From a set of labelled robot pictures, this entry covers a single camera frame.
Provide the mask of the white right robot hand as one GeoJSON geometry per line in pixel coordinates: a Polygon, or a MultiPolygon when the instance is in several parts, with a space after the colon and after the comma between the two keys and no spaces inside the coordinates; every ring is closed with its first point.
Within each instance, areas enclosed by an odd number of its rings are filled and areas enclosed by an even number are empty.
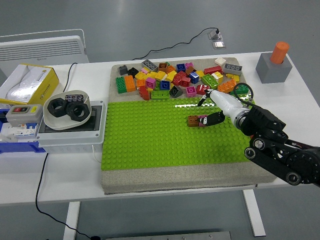
{"type": "Polygon", "coordinates": [[[234,96],[214,89],[205,90],[205,94],[197,106],[200,107],[208,98],[210,98],[221,111],[200,117],[198,119],[199,123],[204,126],[213,126],[222,123],[225,117],[229,117],[237,129],[241,128],[241,124],[249,112],[248,108],[245,108],[234,96]]]}

